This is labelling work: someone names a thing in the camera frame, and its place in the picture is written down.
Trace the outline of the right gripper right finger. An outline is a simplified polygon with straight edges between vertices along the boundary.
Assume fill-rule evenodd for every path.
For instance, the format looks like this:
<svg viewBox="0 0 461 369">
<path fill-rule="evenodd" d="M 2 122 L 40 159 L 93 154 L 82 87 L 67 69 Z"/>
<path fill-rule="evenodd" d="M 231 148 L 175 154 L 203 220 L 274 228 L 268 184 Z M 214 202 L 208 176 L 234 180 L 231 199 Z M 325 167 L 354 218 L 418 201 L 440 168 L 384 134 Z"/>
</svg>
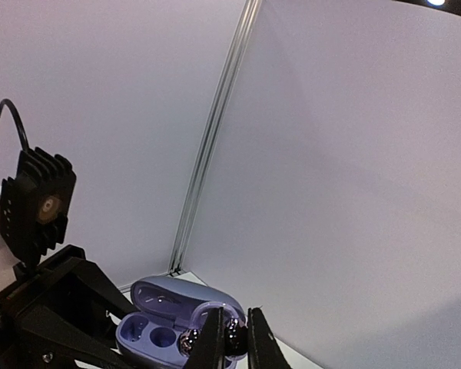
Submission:
<svg viewBox="0 0 461 369">
<path fill-rule="evenodd" d="M 248 309 L 247 364 L 251 369 L 291 369 L 258 307 Z"/>
</svg>

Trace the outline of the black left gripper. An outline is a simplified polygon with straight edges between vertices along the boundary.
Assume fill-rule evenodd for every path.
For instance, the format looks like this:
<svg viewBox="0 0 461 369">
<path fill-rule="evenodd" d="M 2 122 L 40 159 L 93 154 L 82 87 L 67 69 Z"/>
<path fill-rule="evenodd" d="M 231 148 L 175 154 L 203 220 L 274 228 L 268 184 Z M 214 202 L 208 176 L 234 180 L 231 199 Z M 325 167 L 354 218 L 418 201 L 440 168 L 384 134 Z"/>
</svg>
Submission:
<svg viewBox="0 0 461 369">
<path fill-rule="evenodd" d="M 68 245 L 0 292 L 0 368 L 133 368 L 111 349 L 111 313 L 137 308 Z"/>
</svg>

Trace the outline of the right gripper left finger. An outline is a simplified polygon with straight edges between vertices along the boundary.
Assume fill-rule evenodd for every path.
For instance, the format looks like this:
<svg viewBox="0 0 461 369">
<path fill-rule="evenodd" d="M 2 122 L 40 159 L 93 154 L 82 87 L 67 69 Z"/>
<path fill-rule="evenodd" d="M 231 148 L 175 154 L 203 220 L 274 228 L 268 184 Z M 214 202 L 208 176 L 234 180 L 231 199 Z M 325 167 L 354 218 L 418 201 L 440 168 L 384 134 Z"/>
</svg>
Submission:
<svg viewBox="0 0 461 369">
<path fill-rule="evenodd" d="M 212 309 L 205 321 L 201 336 L 187 359 L 187 369 L 225 368 L 224 309 Z"/>
</svg>

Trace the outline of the translucent blue charging case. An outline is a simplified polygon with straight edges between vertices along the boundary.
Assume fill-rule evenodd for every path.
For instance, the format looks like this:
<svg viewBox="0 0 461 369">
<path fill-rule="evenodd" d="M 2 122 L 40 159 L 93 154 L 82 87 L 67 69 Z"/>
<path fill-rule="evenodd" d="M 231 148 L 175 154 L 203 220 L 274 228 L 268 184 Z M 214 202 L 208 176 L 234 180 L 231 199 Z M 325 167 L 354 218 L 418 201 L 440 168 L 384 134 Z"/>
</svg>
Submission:
<svg viewBox="0 0 461 369">
<path fill-rule="evenodd" d="M 189 326 L 193 310 L 204 302 L 233 306 L 246 321 L 237 300 L 215 288 L 183 279 L 153 276 L 132 284 L 130 298 L 137 311 L 120 321 L 115 338 L 118 350 L 137 368 L 182 368 L 177 339 Z"/>
</svg>

